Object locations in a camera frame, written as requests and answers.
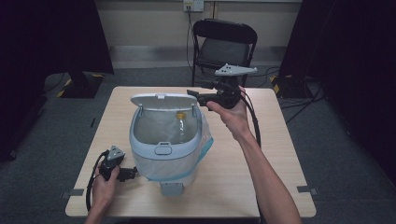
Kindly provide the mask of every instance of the plastic bag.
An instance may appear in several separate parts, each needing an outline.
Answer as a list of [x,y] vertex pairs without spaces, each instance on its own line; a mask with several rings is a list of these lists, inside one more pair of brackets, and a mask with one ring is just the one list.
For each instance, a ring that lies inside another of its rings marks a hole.
[[178,132],[176,132],[179,128],[176,112],[150,110],[143,111],[140,117],[134,116],[135,122],[131,126],[131,134],[134,134],[139,143],[147,144],[147,150],[153,150],[163,143],[169,144],[169,147],[193,147],[185,148],[185,151],[190,152],[187,155],[171,160],[164,156],[164,159],[161,160],[146,158],[135,153],[134,147],[144,145],[136,145],[131,141],[136,168],[139,174],[148,180],[169,182],[191,175],[213,144],[214,140],[209,130],[209,124],[204,113],[201,113],[198,107],[195,110],[183,111],[186,113],[184,119],[185,140],[188,142],[180,144]]

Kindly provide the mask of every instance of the black folding chair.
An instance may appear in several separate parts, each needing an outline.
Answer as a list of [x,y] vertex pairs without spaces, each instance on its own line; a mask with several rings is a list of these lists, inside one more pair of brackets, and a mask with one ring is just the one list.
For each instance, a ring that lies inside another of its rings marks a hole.
[[[244,23],[205,19],[193,25],[192,33],[192,86],[195,84],[196,66],[202,71],[203,68],[220,69],[226,63],[250,67],[257,43],[257,34],[250,26]],[[243,75],[241,86],[245,86],[247,77],[248,75]]]

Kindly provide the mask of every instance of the white lid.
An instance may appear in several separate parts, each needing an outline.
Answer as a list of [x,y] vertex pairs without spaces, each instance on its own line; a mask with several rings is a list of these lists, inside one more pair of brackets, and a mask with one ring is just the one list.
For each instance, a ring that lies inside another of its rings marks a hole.
[[145,110],[189,110],[197,105],[194,96],[180,93],[143,93],[131,97],[131,102]]

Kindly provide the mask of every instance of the white wall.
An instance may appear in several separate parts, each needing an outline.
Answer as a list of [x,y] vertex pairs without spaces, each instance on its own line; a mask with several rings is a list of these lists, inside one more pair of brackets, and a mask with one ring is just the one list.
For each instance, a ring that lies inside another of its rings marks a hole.
[[[189,16],[181,1],[97,1],[96,5],[110,47],[186,46]],[[215,14],[252,26],[259,36],[258,48],[286,47],[299,8],[300,3],[205,2],[205,11],[191,13],[191,22]]]

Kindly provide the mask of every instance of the human hand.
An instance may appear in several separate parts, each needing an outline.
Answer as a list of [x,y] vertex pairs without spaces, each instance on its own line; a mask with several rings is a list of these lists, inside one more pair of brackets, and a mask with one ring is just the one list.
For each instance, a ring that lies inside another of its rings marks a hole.
[[120,173],[120,167],[116,166],[111,171],[111,177],[108,181],[99,174],[99,167],[100,164],[96,167],[96,178],[92,185],[92,208],[106,210],[114,199],[117,176]]
[[[245,97],[245,89],[242,87],[239,87],[239,89],[242,92],[242,96]],[[213,101],[207,102],[206,106],[220,115],[221,120],[226,124],[235,140],[238,141],[246,132],[250,133],[250,129],[248,127],[247,106],[242,100],[240,100],[232,109],[225,109]]]

